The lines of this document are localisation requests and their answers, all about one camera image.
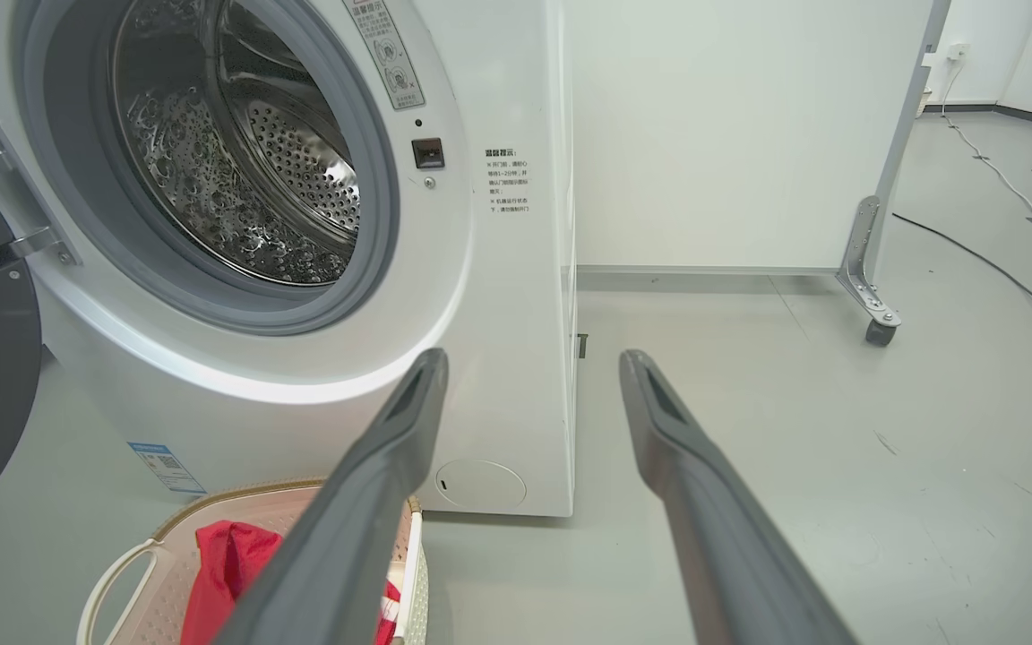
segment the floor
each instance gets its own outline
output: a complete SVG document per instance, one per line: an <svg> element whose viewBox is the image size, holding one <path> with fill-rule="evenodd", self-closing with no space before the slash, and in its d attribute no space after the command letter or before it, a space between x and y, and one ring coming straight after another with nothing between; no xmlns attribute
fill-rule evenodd
<svg viewBox="0 0 1032 645"><path fill-rule="evenodd" d="M955 122L1032 197L1032 124ZM1032 287L1032 224L941 119L894 212ZM581 294L576 514L429 514L429 641L691 642L667 518L635 473L615 362L646 350L865 644L1032 642L1032 301L901 221L867 318L832 279L644 277ZM69 642L110 560L175 508L57 363L0 480L0 642Z"/></svg>

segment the stainless steel drum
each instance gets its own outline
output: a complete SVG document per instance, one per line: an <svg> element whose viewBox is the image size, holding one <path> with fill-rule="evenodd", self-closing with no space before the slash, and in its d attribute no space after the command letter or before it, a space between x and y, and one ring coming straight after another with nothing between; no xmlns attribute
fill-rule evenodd
<svg viewBox="0 0 1032 645"><path fill-rule="evenodd" d="M205 253L282 285L341 278L360 228L349 150L262 21L229 0L135 0L109 82L140 183Z"/></svg>

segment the caster wheel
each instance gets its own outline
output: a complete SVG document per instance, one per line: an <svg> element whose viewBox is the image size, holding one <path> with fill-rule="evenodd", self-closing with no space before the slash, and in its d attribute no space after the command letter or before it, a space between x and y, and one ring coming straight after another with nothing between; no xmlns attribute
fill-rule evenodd
<svg viewBox="0 0 1032 645"><path fill-rule="evenodd" d="M876 320L872 320L871 326L867 327L867 342L872 344L872 346L886 347L892 342L892 338L894 338L894 331L896 330L898 330L898 327L879 325Z"/></svg>

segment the cable on floor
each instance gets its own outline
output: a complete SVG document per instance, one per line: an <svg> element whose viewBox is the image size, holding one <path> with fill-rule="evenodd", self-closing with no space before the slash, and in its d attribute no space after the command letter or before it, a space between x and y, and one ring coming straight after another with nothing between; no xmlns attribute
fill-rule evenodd
<svg viewBox="0 0 1032 645"><path fill-rule="evenodd" d="M962 241L958 241L958 240L955 239L955 237L950 237L949 235L947 235L945 233L942 233L941 231L935 231L935 229L930 228L926 224L918 224L917 221L907 220L905 217L902 217L901 215L898 215L897 213L893 213L892 215L894 217L900 218L900 220L904 221L906 224L913 224L914 226L917 226L917 228L922 228L923 231L929 231L930 233L934 233L934 235L938 235L939 237L943 238L943 240L950 241L952 245L955 245L959 249L962 249L963 252L971 254L973 257L978 258L978 260L980 260L980 261L985 261L988 265L993 266L993 268L995 268L996 270L998 270L999 273L1004 275L1004 277L1007 277L1010 282L1013 282L1017 285L1017 287L1019 287L1019 289L1021 289L1021 290L1025 291L1025 293L1029 294L1029 297L1032 297L1032 290L1029 290L1029 287L1027 287L1027 286L1023 285L1023 283L1019 282L1019 279L1017 279L1017 278L1012 277L1011 275L1007 273L1006 269L1001 268L1001 266L998 266L994 262L987 260L987 257L983 256L982 254L979 254L978 252L975 252L975 250L971 249L970 247L967 247L966 245L963 245Z"/></svg>
<svg viewBox="0 0 1032 645"><path fill-rule="evenodd" d="M1029 212L1032 214L1032 201L1029 200L1029 197L1025 196L1022 193L1022 191L1019 191L1019 189L1014 188L1014 185L1010 184L1010 180L1006 179L1006 174L1004 174L1004 172L1001 171L998 166L996 166L995 164L991 163L990 158L988 158L987 155L981 154L981 151L978 150L978 147L974 146L974 142L970 141L970 139L967 138L966 132L963 132L962 128L956 126L955 123L953 121L950 121L950 119L948 118L948 116L946 116L946 98L949 97L949 91L952 89L954 89L954 82L958 80L958 77L961 76L963 69L966 69L966 59L965 58L962 59L962 64L960 64L958 66L958 71L954 73L954 77L949 78L949 83L948 83L948 85L946 85L946 93L942 94L942 102L941 102L941 105L942 105L942 115L941 115L941 117L946 120L946 123L949 124L949 127L952 128L952 130L957 131L958 135L962 137L963 141L966 141L966 144L970 147L970 150L974 151L975 159L979 160L983 164L987 164L988 166L990 166L991 170L997 172L998 176L999 176L999 180L1002 180L1002 184L1006 185L1006 188L1008 188L1008 189L1010 189L1010 191L1014 192L1014 195L1021 197L1021 200L1025 201L1025 205L1027 205L1027 207L1029 208Z"/></svg>

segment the white partition panel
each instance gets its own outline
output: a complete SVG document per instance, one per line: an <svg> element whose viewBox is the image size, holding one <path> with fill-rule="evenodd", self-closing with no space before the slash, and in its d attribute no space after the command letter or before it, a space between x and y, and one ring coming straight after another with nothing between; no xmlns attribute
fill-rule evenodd
<svg viewBox="0 0 1032 645"><path fill-rule="evenodd" d="M579 264L811 272L839 265L859 201L879 187L942 5L569 9Z"/></svg>

